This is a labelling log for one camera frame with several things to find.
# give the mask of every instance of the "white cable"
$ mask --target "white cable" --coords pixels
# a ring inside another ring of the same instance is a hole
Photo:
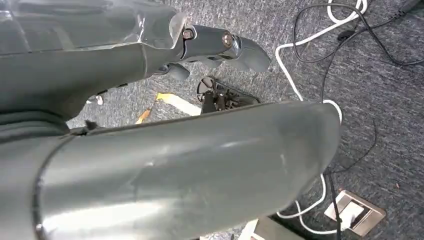
[[[297,210],[300,212],[301,211],[301,206],[299,205],[299,203],[296,201],[296,207]],[[318,234],[318,235],[329,235],[329,234],[336,234],[337,230],[329,230],[329,231],[317,231],[314,229],[309,228],[308,226],[306,226],[306,224],[304,223],[303,217],[302,215],[299,216],[299,220],[300,220],[300,224],[302,225],[302,227],[304,227],[308,232],[311,232],[313,234]]]
[[[331,4],[332,2],[333,2],[333,0],[328,0],[328,3],[329,4]],[[367,8],[368,8],[368,1],[367,0],[357,0],[355,8],[359,9],[359,7],[361,5],[362,5],[362,9],[360,10],[360,12],[362,14],[364,14],[367,11]],[[321,35],[323,35],[323,34],[329,32],[329,31],[331,31],[331,30],[333,30],[335,28],[340,27],[343,24],[346,24],[346,23],[348,23],[348,22],[350,22],[350,21],[358,18],[358,14],[356,14],[356,12],[352,12],[352,14],[350,16],[348,16],[347,18],[345,18],[343,20],[339,20],[336,17],[334,17],[334,15],[332,13],[332,7],[331,6],[328,6],[327,7],[327,13],[328,13],[328,17],[335,24],[332,25],[332,26],[327,27],[326,29],[324,29],[324,30],[322,30],[322,31],[320,31],[320,32],[318,32],[318,33],[316,33],[316,34],[314,34],[314,35],[312,35],[312,36],[304,39],[304,40],[301,40],[301,41],[296,42],[295,43],[296,46],[299,46],[299,45],[303,45],[305,43],[308,43],[308,42],[310,42],[310,41],[312,41],[312,40],[320,37]],[[295,83],[294,83],[294,81],[292,79],[292,76],[290,75],[290,73],[287,70],[287,68],[284,66],[283,61],[281,60],[281,57],[280,57],[280,50],[283,49],[283,48],[288,48],[288,47],[293,47],[293,43],[286,43],[286,44],[283,44],[283,45],[278,46],[276,48],[276,50],[275,50],[275,57],[277,59],[278,65],[280,66],[280,68],[284,72],[285,76],[287,77],[287,80],[290,83],[291,88],[293,89],[294,93],[297,95],[297,97],[299,98],[300,101],[303,101],[304,98],[300,94],[298,88],[296,87],[296,85],[295,85]],[[331,105],[333,105],[336,108],[337,113],[338,113],[338,117],[339,117],[339,120],[340,120],[340,124],[341,124],[342,121],[343,121],[343,113],[342,113],[342,110],[339,107],[339,105],[337,103],[335,103],[334,101],[329,100],[329,99],[324,100],[323,103],[324,104],[331,104]],[[297,206],[298,213],[293,214],[293,215],[282,215],[281,213],[277,212],[277,215],[280,218],[282,218],[282,219],[292,219],[292,218],[299,217],[300,223],[302,224],[302,226],[306,230],[308,230],[309,232],[311,232],[311,233],[321,234],[321,235],[322,234],[335,234],[336,233],[336,230],[331,230],[331,231],[315,231],[313,229],[310,229],[308,226],[306,226],[304,224],[303,219],[302,219],[302,215],[303,214],[305,214],[305,213],[309,212],[311,209],[315,208],[317,205],[319,205],[320,203],[322,203],[324,201],[324,199],[326,198],[326,192],[327,192],[326,182],[325,182],[324,176],[322,174],[320,175],[320,177],[321,177],[321,181],[322,181],[322,196],[321,196],[321,198],[318,201],[316,201],[315,203],[313,203],[308,208],[306,208],[304,210],[301,210],[300,204],[296,200],[295,203],[296,203],[296,206]]]
[[[340,108],[340,106],[335,103],[333,100],[330,99],[326,99],[324,101],[322,101],[323,104],[331,104],[335,107],[335,109],[337,110],[338,113],[338,119],[340,120],[340,124],[342,124],[343,122],[343,113],[342,113],[342,109]]]
[[[329,4],[331,4],[333,2],[333,0],[328,0],[328,3]],[[360,12],[363,14],[363,13],[365,13],[366,11],[367,11],[367,8],[368,8],[368,0],[357,0],[357,2],[356,2],[356,8],[358,9],[360,6],[361,6],[361,4],[362,4],[362,9],[360,10]],[[341,25],[343,25],[343,24],[346,24],[346,23],[348,23],[348,22],[350,22],[350,21],[352,21],[352,20],[354,20],[354,19],[356,19],[356,18],[358,18],[359,16],[358,16],[358,14],[356,14],[356,12],[353,12],[350,16],[348,16],[347,18],[345,18],[345,19],[343,19],[343,20],[339,20],[339,19],[337,19],[337,18],[335,18],[334,17],[334,15],[333,15],[333,13],[332,13],[332,9],[331,9],[331,6],[328,6],[327,7],[327,12],[328,12],[328,17],[335,23],[334,25],[331,25],[331,26],[329,26],[329,27],[327,27],[326,29],[324,29],[324,30],[322,30],[322,31],[320,31],[320,32],[318,32],[318,33],[315,33],[314,35],[312,35],[312,36],[310,36],[310,37],[308,37],[308,38],[306,38],[306,39],[304,39],[304,40],[301,40],[301,41],[297,41],[295,44],[296,44],[296,46],[299,46],[299,45],[303,45],[303,44],[305,44],[305,43],[308,43],[308,42],[310,42],[310,41],[312,41],[312,40],[314,40],[314,39],[316,39],[316,38],[318,38],[318,37],[320,37],[321,35],[323,35],[323,34],[325,34],[325,33],[327,33],[327,32],[329,32],[329,31],[331,31],[331,30],[333,30],[333,29],[335,29],[335,28],[338,28],[338,27],[340,27]],[[278,62],[278,65],[280,66],[280,68],[282,69],[282,71],[284,72],[284,74],[285,74],[285,76],[287,77],[287,79],[288,79],[288,82],[290,83],[290,85],[291,85],[291,88],[293,89],[293,91],[294,91],[294,93],[297,95],[297,97],[299,98],[299,100],[300,101],[303,101],[304,99],[303,99],[303,97],[302,97],[302,95],[299,93],[299,91],[298,91],[298,89],[297,89],[297,87],[296,87],[296,85],[295,85],[295,83],[293,82],[293,79],[292,79],[292,76],[290,76],[290,73],[289,73],[289,71],[287,70],[287,68],[284,66],[284,64],[283,64],[283,61],[281,60],[281,57],[280,57],[280,50],[281,49],[284,49],[284,48],[288,48],[288,47],[293,47],[293,43],[286,43],[286,44],[283,44],[283,45],[280,45],[280,46],[278,46],[276,49],[275,49],[275,58],[277,59],[277,62]]]
[[[316,201],[314,204],[312,204],[310,207],[306,208],[303,211],[300,211],[293,215],[282,215],[281,213],[277,212],[277,215],[282,219],[293,219],[296,217],[301,216],[302,214],[305,214],[309,212],[311,209],[315,208],[318,204],[322,203],[326,199],[326,193],[327,193],[327,186],[326,186],[326,180],[324,179],[324,176],[321,174],[321,182],[322,182],[322,196],[321,198]]]

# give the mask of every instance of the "metal floor plate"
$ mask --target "metal floor plate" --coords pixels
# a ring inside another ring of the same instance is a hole
[[[350,203],[355,203],[363,208],[363,211],[356,217],[349,228],[361,237],[367,235],[386,216],[386,212],[383,209],[346,190],[340,192],[336,198],[336,203],[339,214],[342,214]],[[336,221],[333,204],[325,210],[324,214]]]

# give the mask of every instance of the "gray plastic tube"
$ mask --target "gray plastic tube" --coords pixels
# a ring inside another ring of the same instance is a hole
[[[189,240],[286,208],[332,160],[329,104],[286,102],[77,136],[34,198],[47,240]]]

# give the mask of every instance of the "gray plastic housing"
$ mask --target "gray plastic housing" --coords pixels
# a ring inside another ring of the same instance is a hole
[[[0,145],[2,239],[189,240],[289,206],[332,160],[329,104],[244,107]]]

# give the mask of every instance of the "gray carpet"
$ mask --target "gray carpet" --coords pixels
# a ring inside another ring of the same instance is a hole
[[[238,72],[223,64],[208,69],[195,63],[186,65],[191,77],[179,82],[167,76],[152,77],[112,89],[105,94],[105,104],[88,104],[71,120],[71,127],[83,120],[97,121],[105,127],[133,124],[148,108],[156,92],[170,92],[197,104],[196,86],[200,77],[209,75],[224,83],[259,97],[264,102],[295,100],[296,97],[279,69],[274,50],[291,39],[293,16],[312,3],[325,0],[163,0],[187,13],[193,24],[225,28],[257,41],[272,57],[269,72]],[[337,0],[351,3],[353,0]],[[370,24],[380,23],[395,13],[404,0],[373,0],[366,14]],[[347,16],[347,11],[337,10]],[[330,25],[326,10],[313,9],[299,24],[299,38],[309,36]],[[352,22],[343,29],[351,28]],[[308,58],[322,56],[337,46],[337,29],[301,47]],[[408,14],[404,19],[376,30],[376,34],[399,60],[424,58],[424,9]],[[282,60],[292,73],[299,91],[309,101],[319,99],[319,89],[326,61],[317,64],[299,62],[286,48]],[[339,151],[331,167],[348,166],[362,156],[373,142],[372,119],[377,123],[376,148],[349,172],[334,176],[337,190],[354,192],[386,210],[386,218],[367,240],[418,240],[424,236],[424,66],[395,66],[383,55],[368,33],[363,33],[344,46],[335,56],[328,73],[326,98],[340,104],[344,123]],[[166,104],[155,105],[150,122],[179,118],[184,114]],[[303,207],[320,197],[319,183],[300,196]],[[335,229],[334,222],[324,216],[330,204],[324,204],[305,215],[306,223],[317,230]],[[286,224],[303,231],[297,219]],[[351,232],[344,239],[357,239]],[[311,235],[314,239],[333,236]]]

